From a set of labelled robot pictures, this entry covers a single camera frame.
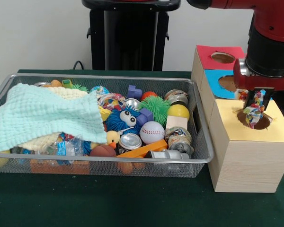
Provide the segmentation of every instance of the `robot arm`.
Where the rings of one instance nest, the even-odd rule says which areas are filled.
[[[187,0],[196,8],[252,9],[248,52],[234,65],[237,88],[249,90],[252,103],[257,89],[265,89],[265,108],[274,90],[284,90],[284,0]]]

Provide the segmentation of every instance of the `table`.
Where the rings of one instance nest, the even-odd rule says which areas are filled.
[[[189,78],[190,72],[21,70]],[[0,226],[284,227],[284,177],[274,194],[215,193],[195,179],[0,174]]]

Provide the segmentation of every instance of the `purple toy block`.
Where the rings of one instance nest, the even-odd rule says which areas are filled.
[[[140,100],[142,96],[142,90],[136,89],[135,85],[129,85],[128,86],[128,92],[126,98],[135,98]]]
[[[140,126],[143,126],[146,122],[153,121],[153,114],[146,108],[140,110],[140,115],[137,117],[137,122]]]

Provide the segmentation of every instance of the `round hole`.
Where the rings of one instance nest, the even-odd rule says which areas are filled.
[[[236,58],[228,53],[215,52],[211,55],[212,59],[218,63],[231,64]]]
[[[246,113],[243,113],[243,110],[239,111],[237,114],[238,120],[244,124],[246,127],[249,127],[247,122],[246,122]],[[267,115],[263,115],[263,118],[260,119],[260,121],[255,125],[254,129],[256,130],[262,130],[267,128],[270,125],[270,120],[267,117]]]
[[[235,92],[237,90],[235,82],[233,80],[233,75],[227,75],[219,79],[219,84],[221,87],[225,88],[228,91]]]

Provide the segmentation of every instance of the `metal basket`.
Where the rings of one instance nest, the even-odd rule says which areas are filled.
[[[0,161],[6,164],[0,167],[3,173],[51,173],[51,174],[86,174],[86,175],[129,175],[129,176],[165,176],[196,177],[205,163],[213,158],[213,146],[206,125],[203,107],[197,86],[188,79],[168,78],[132,78],[115,76],[49,75],[18,73],[7,77],[0,86],[0,106],[6,101],[7,92],[16,84],[33,85],[37,82],[51,82],[53,79],[71,79],[73,84],[87,88],[105,86],[110,92],[126,94],[128,85],[136,85],[143,91],[155,91],[164,96],[172,89],[188,93],[190,119],[188,131],[192,135],[195,152],[191,159],[151,159],[117,157],[71,157],[23,154],[0,154]],[[59,165],[57,160],[74,160],[72,164]],[[124,174],[117,167],[137,166],[129,174]]]

